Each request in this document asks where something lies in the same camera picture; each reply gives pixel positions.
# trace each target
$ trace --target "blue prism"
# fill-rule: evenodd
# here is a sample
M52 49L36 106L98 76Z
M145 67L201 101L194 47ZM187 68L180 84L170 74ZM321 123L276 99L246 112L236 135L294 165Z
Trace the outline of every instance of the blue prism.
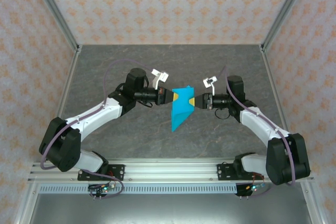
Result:
M190 100L194 98L194 88L173 89L174 101L172 108L172 131L174 132L193 112L194 105Z

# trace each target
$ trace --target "wall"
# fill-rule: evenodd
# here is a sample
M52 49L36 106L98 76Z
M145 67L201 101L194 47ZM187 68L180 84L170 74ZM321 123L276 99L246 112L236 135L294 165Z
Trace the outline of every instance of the wall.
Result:
M336 0L297 0L267 58L290 128L336 222Z
M259 44L285 0L56 0L80 44Z
M0 219L12 223L73 52L43 0L0 0Z

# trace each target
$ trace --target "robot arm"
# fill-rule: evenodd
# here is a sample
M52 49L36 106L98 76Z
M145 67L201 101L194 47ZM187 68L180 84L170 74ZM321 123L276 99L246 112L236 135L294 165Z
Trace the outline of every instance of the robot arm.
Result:
M47 158L62 172L71 168L88 170L105 174L108 161L95 152L87 152L80 148L81 142L93 131L107 122L117 119L131 109L137 102L146 104L153 102L156 105L166 104L173 101L173 92L163 87L158 87L159 81L165 82L168 74L153 70L156 76L153 81L153 88L144 87L148 82L146 72L139 68L134 68L127 75L125 83L119 86L114 92L108 95L105 101L99 103L88 111L62 120L53 119L46 131L39 152L43 154L55 137L55 135L65 126L72 124L60 137L56 139L47 153Z
M303 137L298 133L291 134L281 129L265 117L253 102L246 100L244 83L241 77L229 76L227 79L232 94L247 109L239 105L228 90L227 94L214 94L213 83L217 80L215 77L204 80L205 86L212 87L213 92L197 96L195 98L195 106L208 110L227 108L231 116L252 130L265 144L267 147L267 156L255 153L238 155L233 164L223 166L224 170L220 171L224 174L219 175L219 177L244 179L251 178L249 173L258 173L267 175L275 185L291 181L289 156L279 132L282 133L289 145L296 179L308 177L310 167Z

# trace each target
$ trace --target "purple cable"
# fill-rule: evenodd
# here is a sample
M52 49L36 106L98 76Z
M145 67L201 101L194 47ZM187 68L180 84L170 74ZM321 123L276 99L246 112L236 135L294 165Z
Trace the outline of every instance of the purple cable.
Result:
M124 191L124 189L125 189L124 183L123 183L121 180L119 180L119 179L117 179L117 178L115 178L115 177L112 177L112 176L109 176L109 175L105 175L105 174L93 173L93 172L90 172L89 170L82 170L82 171L83 171L83 172L86 172L86 173L89 173L89 174L92 174L92 175L96 175L96 176L100 176L100 177L109 178L110 180L114 180L114 181L117 181L117 182L120 183L120 185L121 185L121 189L120 189L119 192L117 192L117 193L115 193L115 194L107 195L107 196L105 196L105 197L102 197L101 199L113 198L113 197L115 197L115 196L121 194L122 191Z
M105 72L105 74L104 74L104 79L103 79L104 101L103 101L101 107L98 108L98 109L96 109L95 111L92 111L91 113L89 113L89 114L87 114L87 115L82 116L81 118L79 118L79 119L77 119L77 120L72 121L71 123L69 123L69 124L67 124L65 127L63 127L59 132L57 132L57 134L52 138L52 140L51 140L50 143L48 144L47 148L46 148L45 151L43 152L43 155L42 155L42 158L41 158L41 162L40 162L40 167L41 167L41 169L43 169L43 170L50 170L50 169L54 169L54 168L56 168L56 166L49 166L49 167L46 167L46 166L44 166L44 162L47 160L47 155L48 155L48 152L50 151L51 146L54 144L54 142L56 141L56 139L58 139L58 138L62 135L62 133L63 133L67 128L71 127L71 126L74 125L75 123L79 123L79 121L81 121L81 120L84 120L84 119L86 119L86 118L88 118L88 117L90 117L90 116L92 116L92 115L94 115L94 114L97 114L99 111L101 111L101 110L104 108L104 106L105 106L105 104L106 104L106 101L107 101L107 93L106 93L106 87L105 87L105 86L106 86L106 85L105 85L105 83L106 83L106 76L107 76L108 72L110 71L110 69L112 68L112 66L113 66L114 64L116 64L116 63L118 63L118 62L122 62L122 61L128 61L128 62L136 63L136 64L142 66L143 68L146 68L146 69L152 71L151 68L147 67L147 66L144 65L144 64L141 64L141 63L137 62L136 60L131 60L131 59L119 59L119 60L115 60L115 61L111 62L111 63L109 64L109 66L107 67L107 70L106 70L106 72Z
M271 126L273 128L273 130L275 130L281 137L282 141L285 144L287 153L288 153L288 157L289 157L289 163L290 163L290 169L291 169L291 173L292 173L292 183L290 184L291 186L295 185L295 168L294 168L294 161L293 161L293 157L292 157L292 153L290 151L289 145L285 139L285 136L277 130L277 128L263 115L259 115L257 114L257 112L249 109L248 107L246 107L245 105L243 105L232 93L228 80L227 80L227 70L226 70L226 66L224 66L224 68L221 70L221 72L219 73L219 77L224 73L225 76L225 81L226 81L226 88L229 91L231 97L241 106L243 107L245 110L247 110L248 112L252 113L255 116L260 117L261 119L263 119L267 124L269 124L269 126Z

